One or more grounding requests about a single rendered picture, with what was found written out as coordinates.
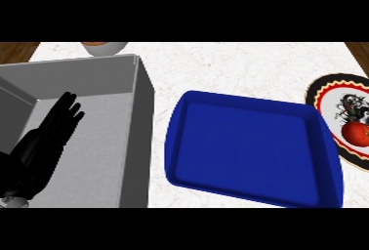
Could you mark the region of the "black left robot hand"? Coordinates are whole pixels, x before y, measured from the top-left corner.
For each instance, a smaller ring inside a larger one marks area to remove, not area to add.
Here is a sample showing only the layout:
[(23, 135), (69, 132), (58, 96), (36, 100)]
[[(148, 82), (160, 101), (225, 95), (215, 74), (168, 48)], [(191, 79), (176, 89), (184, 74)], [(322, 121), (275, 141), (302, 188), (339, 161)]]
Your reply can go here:
[(32, 200), (46, 188), (79, 123), (77, 95), (67, 92), (36, 129), (20, 140), (11, 153), (0, 151), (0, 198)]

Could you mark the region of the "blue plastic tray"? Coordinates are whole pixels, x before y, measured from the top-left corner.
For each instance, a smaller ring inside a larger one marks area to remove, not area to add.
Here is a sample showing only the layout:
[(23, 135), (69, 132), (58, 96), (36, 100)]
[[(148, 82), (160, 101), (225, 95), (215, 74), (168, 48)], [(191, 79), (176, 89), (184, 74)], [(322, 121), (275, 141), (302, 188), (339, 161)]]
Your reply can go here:
[(343, 206), (339, 149), (308, 104), (187, 92), (168, 127), (165, 171), (185, 188), (284, 207)]

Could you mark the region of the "decorated white plate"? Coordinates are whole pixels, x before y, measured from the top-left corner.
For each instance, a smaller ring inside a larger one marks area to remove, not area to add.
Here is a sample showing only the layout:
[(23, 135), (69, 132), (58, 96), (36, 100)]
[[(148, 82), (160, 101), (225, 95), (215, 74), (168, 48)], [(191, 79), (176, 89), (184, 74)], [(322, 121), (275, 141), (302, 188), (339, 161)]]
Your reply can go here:
[(308, 88), (306, 103), (325, 118), (340, 157), (369, 172), (369, 146), (353, 146), (342, 135), (342, 127), (348, 122), (369, 126), (369, 79), (345, 73), (322, 76)]

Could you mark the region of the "red tomato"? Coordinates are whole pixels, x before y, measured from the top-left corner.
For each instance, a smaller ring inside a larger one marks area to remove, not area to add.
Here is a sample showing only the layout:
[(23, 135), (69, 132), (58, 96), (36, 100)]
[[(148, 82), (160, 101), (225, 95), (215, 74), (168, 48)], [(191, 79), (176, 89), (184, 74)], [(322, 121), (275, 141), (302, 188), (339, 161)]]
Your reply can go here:
[(353, 146), (369, 146), (369, 126), (361, 122), (348, 122), (342, 127), (342, 135)]

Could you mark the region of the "grey sink basin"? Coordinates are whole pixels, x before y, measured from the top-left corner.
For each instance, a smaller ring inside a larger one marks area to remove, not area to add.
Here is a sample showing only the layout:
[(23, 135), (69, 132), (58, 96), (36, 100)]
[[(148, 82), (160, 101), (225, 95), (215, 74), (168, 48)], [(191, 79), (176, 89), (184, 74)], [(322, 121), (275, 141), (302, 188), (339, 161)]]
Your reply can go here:
[(10, 152), (64, 93), (86, 116), (33, 208), (145, 208), (154, 85), (137, 55), (0, 64), (0, 151)]

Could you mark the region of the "white cup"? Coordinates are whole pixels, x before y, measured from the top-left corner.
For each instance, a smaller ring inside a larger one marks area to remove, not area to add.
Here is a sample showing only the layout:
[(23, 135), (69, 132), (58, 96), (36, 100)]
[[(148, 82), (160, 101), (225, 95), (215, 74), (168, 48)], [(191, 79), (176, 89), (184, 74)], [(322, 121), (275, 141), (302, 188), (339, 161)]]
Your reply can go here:
[(128, 46), (128, 42), (85, 42), (88, 52), (97, 56), (114, 56)]

